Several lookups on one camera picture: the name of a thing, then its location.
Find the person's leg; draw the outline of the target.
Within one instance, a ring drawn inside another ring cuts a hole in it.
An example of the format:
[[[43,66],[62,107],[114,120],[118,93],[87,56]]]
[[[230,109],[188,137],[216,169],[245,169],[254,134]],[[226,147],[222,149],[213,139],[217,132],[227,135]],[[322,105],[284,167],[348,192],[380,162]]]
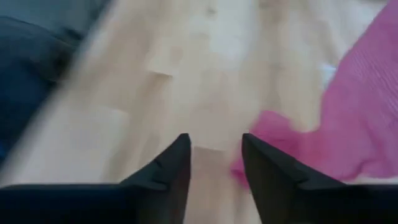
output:
[[[55,88],[82,36],[0,16],[0,163]]]

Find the pink elastic bandage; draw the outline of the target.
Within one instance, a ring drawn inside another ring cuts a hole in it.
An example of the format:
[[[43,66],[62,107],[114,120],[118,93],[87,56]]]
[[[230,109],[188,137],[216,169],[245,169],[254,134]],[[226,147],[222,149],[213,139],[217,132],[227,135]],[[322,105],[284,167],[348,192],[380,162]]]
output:
[[[314,131],[263,111],[250,129],[305,165],[340,181],[398,177],[398,0],[389,0],[340,61]]]

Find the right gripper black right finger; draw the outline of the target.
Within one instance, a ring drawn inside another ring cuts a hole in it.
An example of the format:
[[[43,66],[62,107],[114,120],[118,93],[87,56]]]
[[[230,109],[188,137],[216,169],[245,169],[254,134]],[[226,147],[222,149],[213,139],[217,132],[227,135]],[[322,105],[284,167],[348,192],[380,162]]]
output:
[[[244,171],[262,224],[398,224],[398,185],[348,185],[252,134]]]

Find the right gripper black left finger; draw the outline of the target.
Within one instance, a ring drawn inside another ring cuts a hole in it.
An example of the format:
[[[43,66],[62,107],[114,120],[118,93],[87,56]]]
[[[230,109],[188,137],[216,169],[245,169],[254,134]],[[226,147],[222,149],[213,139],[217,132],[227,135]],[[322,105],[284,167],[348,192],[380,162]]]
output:
[[[182,224],[190,185],[190,137],[178,138],[115,184],[0,188],[0,224]]]

